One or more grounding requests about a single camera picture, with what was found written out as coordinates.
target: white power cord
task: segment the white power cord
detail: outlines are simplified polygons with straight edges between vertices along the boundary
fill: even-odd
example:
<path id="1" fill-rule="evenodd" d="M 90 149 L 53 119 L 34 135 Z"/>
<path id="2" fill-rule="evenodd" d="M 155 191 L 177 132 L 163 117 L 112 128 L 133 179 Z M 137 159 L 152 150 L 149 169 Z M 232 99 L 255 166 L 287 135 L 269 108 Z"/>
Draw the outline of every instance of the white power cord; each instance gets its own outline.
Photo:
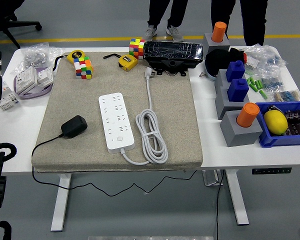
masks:
<path id="1" fill-rule="evenodd" d="M 149 87 L 149 79 L 152 76 L 152 69 L 147 67 L 144 73 L 146 78 L 146 88 L 149 99 L 149 109 L 143 110 L 140 114 L 135 117 L 136 125 L 139 128 L 142 137 L 142 149 L 143 154 L 147 161 L 135 162 L 129 159 L 125 153 L 125 149 L 120 150 L 124 159 L 134 165 L 146 165 L 152 164 L 164 164 L 168 160 L 168 149 L 163 137 L 159 131 L 159 122 L 156 113 L 152 110 L 152 100 Z M 148 120 L 148 127 L 150 132 L 147 132 L 145 121 Z M 150 144 L 150 139 L 153 139 L 153 146 Z"/>

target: white table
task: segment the white table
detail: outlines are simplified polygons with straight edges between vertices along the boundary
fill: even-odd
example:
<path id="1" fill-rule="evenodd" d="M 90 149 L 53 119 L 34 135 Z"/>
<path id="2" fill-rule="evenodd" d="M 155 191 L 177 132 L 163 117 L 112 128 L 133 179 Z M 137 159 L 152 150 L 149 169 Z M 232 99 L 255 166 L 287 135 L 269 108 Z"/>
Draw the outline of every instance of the white table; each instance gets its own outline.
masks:
<path id="1" fill-rule="evenodd" d="M 64 48 L 71 52 L 77 48 Z M 80 48 L 84 52 L 128 52 L 127 47 Z M 22 61 L 21 50 L 15 51 L 3 75 L 3 80 L 13 88 L 15 74 L 12 73 Z M 241 168 L 280 168 L 300 165 L 300 146 L 277 146 L 261 148 L 259 141 L 254 144 L 227 147 L 217 119 L 215 107 L 216 91 L 214 82 L 199 77 L 204 70 L 200 63 L 189 69 L 193 99 L 196 109 L 200 139 L 203 151 L 201 169 L 224 169 L 228 179 L 232 202 L 239 225 L 249 224 L 236 172 Z M 281 68 L 281 78 L 286 90 L 297 90 L 297 86 L 286 67 Z M 0 110 L 0 143 L 12 143 L 17 148 L 16 156 L 5 162 L 3 173 L 29 173 L 32 171 L 31 153 L 36 145 L 40 126 L 45 114 L 50 94 L 31 100 L 20 100 L 19 104 L 6 111 Z M 248 92 L 251 102 L 264 102 L 258 93 Z M 69 187 L 70 174 L 60 175 L 60 185 Z M 61 231 L 64 223 L 68 191 L 59 188 L 52 231 Z"/>

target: lemon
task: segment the lemon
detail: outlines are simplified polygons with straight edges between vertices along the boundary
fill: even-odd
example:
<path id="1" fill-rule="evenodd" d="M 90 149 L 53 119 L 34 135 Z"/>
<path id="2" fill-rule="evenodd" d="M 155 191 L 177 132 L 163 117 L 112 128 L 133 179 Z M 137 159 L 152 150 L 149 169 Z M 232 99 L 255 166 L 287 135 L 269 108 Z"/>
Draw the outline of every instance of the lemon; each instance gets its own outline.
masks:
<path id="1" fill-rule="evenodd" d="M 269 110 L 263 117 L 265 124 L 271 133 L 281 135 L 286 132 L 288 121 L 282 112 L 278 110 Z"/>

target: person's leg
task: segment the person's leg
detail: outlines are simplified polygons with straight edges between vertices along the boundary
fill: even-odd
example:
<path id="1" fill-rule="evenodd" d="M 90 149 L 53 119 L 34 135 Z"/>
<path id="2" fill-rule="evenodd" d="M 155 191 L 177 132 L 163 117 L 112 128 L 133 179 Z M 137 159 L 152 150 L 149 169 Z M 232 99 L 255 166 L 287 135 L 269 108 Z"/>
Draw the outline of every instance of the person's leg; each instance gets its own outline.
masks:
<path id="1" fill-rule="evenodd" d="M 247 46 L 263 45 L 268 0 L 240 0 L 243 36 Z"/>
<path id="2" fill-rule="evenodd" d="M 168 28 L 171 28 L 171 26 L 177 28 L 182 24 L 187 4 L 188 0 L 173 0 L 171 14 L 167 24 Z"/>
<path id="3" fill-rule="evenodd" d="M 165 14 L 169 2 L 170 0 L 150 0 L 148 21 L 149 26 L 154 26 L 153 28 L 155 29 L 157 28 Z"/>
<path id="4" fill-rule="evenodd" d="M 230 15 L 235 7 L 236 0 L 211 0 L 211 23 L 212 30 L 216 22 L 223 22 L 226 24 L 227 33 L 230 21 Z"/>

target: orange cup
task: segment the orange cup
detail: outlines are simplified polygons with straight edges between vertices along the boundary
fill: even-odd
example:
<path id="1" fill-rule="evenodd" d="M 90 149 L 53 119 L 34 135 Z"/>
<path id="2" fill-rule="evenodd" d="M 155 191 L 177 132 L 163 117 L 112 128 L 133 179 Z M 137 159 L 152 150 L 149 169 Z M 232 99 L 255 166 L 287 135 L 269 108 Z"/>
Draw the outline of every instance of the orange cup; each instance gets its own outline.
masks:
<path id="1" fill-rule="evenodd" d="M 224 39 L 227 24 L 222 21 L 217 21 L 213 28 L 211 40 L 215 43 L 221 43 Z"/>
<path id="2" fill-rule="evenodd" d="M 248 102 L 243 106 L 239 116 L 236 118 L 236 123 L 243 128 L 248 128 L 256 119 L 259 112 L 260 109 L 257 104 Z"/>

